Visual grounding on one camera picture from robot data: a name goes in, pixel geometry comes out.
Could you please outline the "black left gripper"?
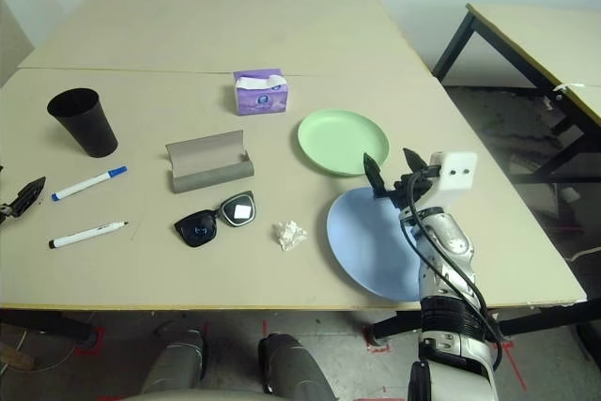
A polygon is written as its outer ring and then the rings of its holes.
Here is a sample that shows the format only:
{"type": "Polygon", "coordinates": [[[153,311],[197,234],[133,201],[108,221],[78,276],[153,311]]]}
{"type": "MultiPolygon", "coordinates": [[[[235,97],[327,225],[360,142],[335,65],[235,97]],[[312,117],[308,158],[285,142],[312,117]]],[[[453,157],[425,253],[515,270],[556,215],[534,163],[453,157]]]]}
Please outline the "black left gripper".
{"type": "Polygon", "coordinates": [[[8,217],[21,217],[39,198],[43,191],[46,177],[40,177],[26,184],[17,194],[17,198],[11,204],[0,205],[0,224],[8,217]]]}

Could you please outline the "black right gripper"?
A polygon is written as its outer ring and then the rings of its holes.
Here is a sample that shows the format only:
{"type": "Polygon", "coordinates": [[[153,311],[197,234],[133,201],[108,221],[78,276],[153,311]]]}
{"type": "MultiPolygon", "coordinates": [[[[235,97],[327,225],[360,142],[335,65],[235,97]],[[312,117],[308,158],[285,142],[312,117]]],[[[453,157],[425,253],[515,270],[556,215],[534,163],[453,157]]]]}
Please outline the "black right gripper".
{"type": "Polygon", "coordinates": [[[403,175],[400,180],[397,180],[392,190],[385,187],[378,163],[368,153],[363,153],[363,169],[374,197],[389,198],[400,210],[408,208],[419,200],[433,186],[431,178],[439,176],[439,169],[429,168],[417,152],[404,147],[403,153],[411,174],[403,175]]]}

